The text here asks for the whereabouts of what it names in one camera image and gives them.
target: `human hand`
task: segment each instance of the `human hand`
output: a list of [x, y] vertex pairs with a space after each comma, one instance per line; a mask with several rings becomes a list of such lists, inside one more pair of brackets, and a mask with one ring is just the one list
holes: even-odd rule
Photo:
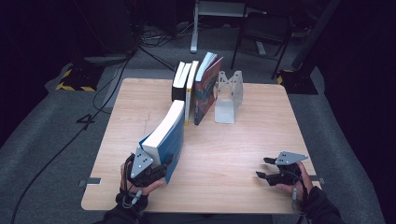
[[[305, 170], [305, 167], [303, 165], [302, 162], [297, 161], [296, 164], [298, 165], [298, 167], [300, 168], [301, 171], [301, 177], [303, 178], [307, 193], [309, 195], [309, 192], [311, 191], [311, 189], [314, 187], [314, 185], [312, 184], [311, 179], [309, 178], [308, 173]], [[294, 186], [293, 185], [285, 185], [285, 184], [276, 184], [276, 188], [277, 189], [281, 189], [284, 190], [288, 193], [293, 193], [293, 189]], [[296, 184], [296, 188], [297, 188], [297, 199], [302, 202], [303, 201], [303, 185], [301, 184], [300, 181], [298, 181], [298, 183]]]
[[155, 189], [157, 189], [158, 187], [162, 186], [165, 183], [164, 179], [162, 178], [148, 185], [146, 188], [137, 188], [133, 186], [133, 184], [129, 180], [125, 180], [124, 167], [125, 167], [125, 163], [123, 163], [120, 168], [121, 170], [120, 188], [123, 190], [129, 190], [132, 193], [137, 193], [140, 189], [142, 189], [142, 195], [149, 195], [152, 191], [154, 191]]

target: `black cable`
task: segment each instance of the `black cable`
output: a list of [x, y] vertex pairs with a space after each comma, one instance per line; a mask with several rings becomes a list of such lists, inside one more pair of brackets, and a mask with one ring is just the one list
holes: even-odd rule
[[35, 175], [35, 177], [30, 181], [30, 183], [27, 185], [27, 187], [25, 188], [25, 190], [23, 191], [21, 197], [18, 199], [18, 202], [14, 208], [14, 212], [12, 214], [12, 219], [11, 219], [11, 224], [13, 224], [15, 222], [15, 217], [17, 216], [17, 212], [18, 212], [18, 208], [20, 207], [21, 201], [23, 199], [23, 197], [25, 196], [26, 192], [29, 190], [30, 187], [32, 187], [32, 185], [35, 183], [35, 181], [38, 179], [38, 177], [47, 169], [47, 167], [68, 147], [70, 146], [70, 144], [73, 143], [74, 140], [76, 140], [76, 138], [88, 127], [88, 125], [91, 123], [91, 121], [93, 121], [94, 118], [96, 118], [96, 116], [102, 111], [102, 109], [107, 105], [107, 103], [109, 102], [109, 100], [111, 99], [111, 96], [113, 96], [114, 92], [117, 89], [117, 86], [120, 83], [121, 77], [122, 77], [122, 73], [125, 69], [126, 64], [131, 60], [131, 58], [128, 59], [128, 61], [124, 64], [124, 66], [122, 67], [121, 73], [120, 73], [120, 77], [119, 80], [116, 84], [116, 88], [114, 88], [113, 92], [111, 92], [110, 97], [106, 100], [106, 102], [102, 105], [102, 107], [100, 108], [100, 110], [98, 110], [89, 120], [88, 122], [84, 125], [84, 127], [82, 127], [74, 136], [73, 138], [67, 142], [64, 147], [62, 147], [61, 150], [59, 150], [45, 165], [43, 168], [41, 168], [41, 170]]
[[[169, 36], [169, 35], [157, 35], [157, 32], [155, 30], [145, 31], [142, 35], [142, 38], [140, 41], [140, 46], [144, 46], [147, 48], [162, 47], [162, 46], [166, 45], [167, 43], [169, 43], [170, 41], [179, 40], [179, 39], [184, 38], [188, 35], [192, 35], [192, 32], [189, 34], [183, 34], [184, 32], [191, 30], [192, 26], [193, 26], [193, 23], [187, 25], [180, 31], [177, 31], [178, 34], [175, 37]], [[150, 39], [156, 39], [157, 43], [154, 43], [154, 44], [148, 43], [148, 40], [150, 40]]]
[[106, 84], [102, 89], [100, 89], [100, 90], [95, 94], [95, 96], [93, 97], [93, 100], [92, 100], [92, 105], [93, 105], [93, 107], [94, 107], [95, 109], [97, 109], [97, 110], [102, 111], [102, 112], [105, 113], [105, 114], [111, 114], [111, 112], [107, 112], [107, 111], [105, 111], [105, 110], [103, 110], [103, 109], [97, 107], [97, 106], [95, 105], [95, 99], [96, 99], [96, 97], [99, 95], [99, 93], [100, 93], [102, 90], [104, 90], [105, 87], [108, 86], [108, 85], [117, 77], [117, 75], [118, 75], [119, 70], [120, 70], [121, 67], [122, 67], [122, 64], [120, 64], [119, 68], [117, 69], [116, 75], [115, 75], [113, 78], [111, 78], [111, 79], [107, 82], [107, 84]]
[[293, 182], [294, 182], [294, 185], [295, 185], [295, 183], [297, 183], [297, 182], [296, 182], [296, 180], [297, 180], [297, 181], [300, 181], [301, 185], [303, 186], [303, 201], [301, 202], [302, 212], [301, 212], [301, 213], [296, 213], [296, 212], [294, 211], [294, 206], [293, 206], [293, 203], [292, 203], [292, 208], [293, 208], [294, 213], [296, 213], [297, 215], [299, 215], [299, 219], [297, 220], [297, 223], [296, 223], [296, 224], [301, 224], [301, 223], [303, 222], [303, 219], [304, 219], [304, 218], [305, 218], [305, 220], [309, 223], [308, 219], [306, 219], [306, 212], [304, 211], [304, 204], [306, 203], [306, 201], [307, 201], [307, 199], [308, 199], [308, 189], [307, 189], [306, 186], [305, 186], [303, 177], [300, 176], [300, 175], [297, 175], [297, 174], [295, 174], [295, 173], [293, 173], [293, 172], [289, 172], [289, 171], [284, 171], [284, 173], [287, 174], [287, 175], [292, 175], [292, 176], [295, 177], [295, 179], [294, 179], [294, 181], [293, 181]]
[[124, 63], [126, 61], [128, 61], [129, 58], [134, 56], [134, 52], [129, 53], [127, 55], [125, 55], [125, 57], [120, 58], [120, 59], [110, 59], [110, 60], [106, 60], [106, 61], [102, 61], [102, 62], [89, 62], [90, 64], [92, 64], [92, 66], [97, 66], [97, 67], [109, 67], [112, 65], [116, 65], [119, 63]]
[[165, 60], [163, 60], [162, 58], [160, 58], [160, 57], [158, 57], [158, 56], [156, 56], [156, 55], [153, 55], [153, 54], [149, 53], [148, 51], [146, 51], [146, 50], [143, 49], [142, 47], [139, 47], [139, 48], [140, 48], [141, 50], [143, 50], [145, 53], [147, 53], [151, 58], [157, 60], [159, 63], [163, 64], [165, 67], [169, 68], [169, 70], [175, 71], [175, 66], [174, 66], [174, 65], [172, 65], [172, 64], [170, 64], [170, 63], [168, 63], [168, 62], [166, 62]]
[[126, 191], [126, 194], [122, 198], [122, 207], [124, 208], [132, 208], [134, 206], [133, 199], [131, 198], [132, 196], [136, 196], [132, 194], [131, 189], [134, 185], [131, 185], [131, 187], [128, 188], [128, 167], [132, 164], [129, 164], [132, 162], [132, 159], [134, 159], [134, 154], [131, 154], [131, 156], [126, 159], [124, 163], [124, 170], [123, 170], [123, 189]]
[[[92, 32], [93, 36], [95, 37], [95, 39], [99, 42], [99, 44], [101, 44], [104, 48], [110, 50], [111, 52], [114, 53], [126, 53], [128, 50], [126, 51], [117, 51], [114, 50], [113, 48], [108, 47], [105, 43], [103, 43], [103, 41], [97, 36], [96, 32], [92, 29], [90, 23], [87, 20], [87, 17], [84, 15], [84, 13], [82, 12], [82, 9], [80, 8], [80, 6], [78, 5], [78, 3], [76, 2], [76, 0], [73, 0], [74, 4], [76, 5], [79, 13], [81, 14], [82, 18], [84, 18], [84, 21], [87, 23], [88, 28], [90, 29], [90, 31]], [[136, 45], [134, 45], [131, 49], [129, 49], [130, 51], [135, 51], [136, 50]]]

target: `gray carpet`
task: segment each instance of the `gray carpet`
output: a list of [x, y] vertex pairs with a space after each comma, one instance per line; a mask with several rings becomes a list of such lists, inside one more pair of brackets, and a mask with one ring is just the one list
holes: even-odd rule
[[[200, 33], [196, 54], [190, 54], [189, 35], [146, 50], [173, 66], [179, 61], [201, 60], [207, 51], [213, 51], [224, 56], [222, 68], [229, 76], [233, 72], [229, 65], [235, 39], [234, 29], [209, 29]], [[291, 43], [281, 68], [290, 68], [301, 47], [299, 43]], [[235, 70], [243, 72], [244, 82], [275, 83], [270, 78], [275, 62], [243, 53], [239, 53], [236, 60]], [[114, 84], [107, 83], [120, 71], [119, 67], [106, 68], [98, 84], [99, 90], [104, 89], [98, 92], [56, 91], [64, 70], [47, 83], [49, 95], [26, 117], [0, 150], [0, 223], [10, 222], [15, 205], [29, 182], [83, 127], [76, 120], [97, 112], [92, 105], [100, 107], [112, 92]], [[172, 73], [139, 50], [126, 66], [123, 76], [171, 78]], [[319, 70], [313, 72], [312, 78], [319, 95], [290, 95], [289, 98], [317, 173], [326, 181], [323, 189], [339, 207], [346, 223], [385, 223], [373, 185], [323, 95], [324, 84]], [[111, 109], [107, 107], [105, 111], [111, 112]], [[84, 211], [81, 208], [84, 188], [78, 186], [78, 181], [90, 176], [108, 119], [108, 114], [99, 113], [95, 123], [90, 124], [87, 131], [83, 131], [39, 176], [21, 201], [16, 223], [93, 223], [101, 219], [104, 211]], [[182, 223], [182, 220], [194, 216], [150, 214], [153, 223]], [[202, 223], [283, 224], [295, 223], [296, 220], [295, 215], [217, 215], [205, 217]]]

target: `book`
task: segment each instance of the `book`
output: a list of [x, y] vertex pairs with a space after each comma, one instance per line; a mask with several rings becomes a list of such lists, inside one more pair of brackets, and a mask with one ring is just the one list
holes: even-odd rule
[[195, 75], [197, 74], [199, 61], [192, 61], [189, 77], [187, 79], [186, 84], [186, 105], [184, 109], [184, 125], [189, 125], [190, 120], [193, 121], [193, 113], [191, 113], [194, 109], [194, 81]]
[[166, 183], [169, 183], [177, 167], [183, 148], [184, 106], [184, 101], [175, 100], [160, 125], [139, 142], [140, 147], [153, 159], [153, 166], [166, 163], [172, 156], [172, 162], [167, 166]]
[[201, 65], [199, 66], [197, 75], [195, 76], [195, 81], [201, 81], [204, 71], [206, 70], [206, 68], [209, 67], [210, 64], [213, 63], [213, 61], [216, 59], [216, 57], [217, 57], [217, 54], [215, 54], [215, 53], [212, 53], [212, 52], [206, 53], [204, 59], [201, 62]]
[[203, 72], [201, 80], [197, 80], [197, 78], [195, 78], [195, 125], [199, 125], [210, 106], [212, 106], [216, 100], [214, 88], [219, 77], [222, 60], [222, 57], [219, 58], [216, 56], [213, 62], [210, 63], [210, 66]]
[[190, 66], [190, 63], [180, 62], [178, 64], [174, 79], [172, 81], [172, 102], [174, 100], [186, 100], [184, 92], [186, 90], [187, 75], [189, 73], [188, 71], [190, 70]]

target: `wooden table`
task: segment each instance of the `wooden table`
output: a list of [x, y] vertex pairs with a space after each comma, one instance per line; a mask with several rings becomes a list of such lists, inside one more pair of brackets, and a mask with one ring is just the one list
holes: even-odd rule
[[[82, 207], [113, 208], [120, 187], [120, 165], [138, 141], [162, 121], [171, 105], [171, 80], [126, 78], [122, 82]], [[288, 96], [280, 85], [244, 84], [235, 124], [214, 121], [212, 105], [199, 126], [185, 126], [182, 153], [168, 185], [149, 196], [149, 212], [292, 213], [291, 197], [259, 179], [256, 171], [277, 173], [264, 157], [280, 151], [308, 155]], [[315, 175], [310, 159], [307, 172]]]

